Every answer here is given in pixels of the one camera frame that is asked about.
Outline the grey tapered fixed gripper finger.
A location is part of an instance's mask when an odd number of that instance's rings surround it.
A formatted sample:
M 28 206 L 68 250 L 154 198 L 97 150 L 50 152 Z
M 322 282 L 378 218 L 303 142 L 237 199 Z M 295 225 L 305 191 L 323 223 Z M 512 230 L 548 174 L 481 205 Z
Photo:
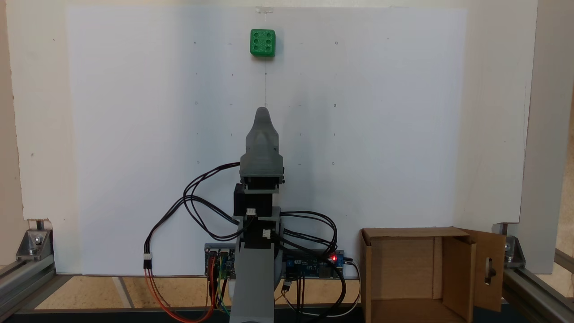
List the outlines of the grey tapered fixed gripper finger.
M 246 136 L 246 151 L 255 148 L 257 144 L 270 145 L 278 151 L 279 135 L 272 123 L 270 112 L 265 107 L 257 108 L 253 125 Z

